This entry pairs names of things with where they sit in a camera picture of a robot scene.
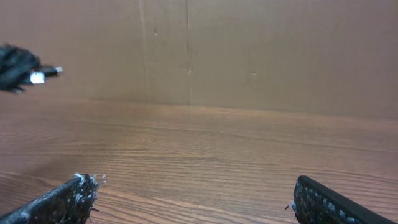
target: cardboard wall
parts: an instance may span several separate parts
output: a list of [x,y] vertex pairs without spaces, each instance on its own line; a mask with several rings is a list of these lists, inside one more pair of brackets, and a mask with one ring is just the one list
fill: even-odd
[[3,0],[37,97],[398,117],[396,0]]

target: wooden table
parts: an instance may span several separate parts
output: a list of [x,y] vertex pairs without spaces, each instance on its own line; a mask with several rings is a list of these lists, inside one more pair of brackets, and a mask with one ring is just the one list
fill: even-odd
[[308,175],[398,222],[398,121],[0,97],[0,213],[106,174],[93,223],[296,223]]

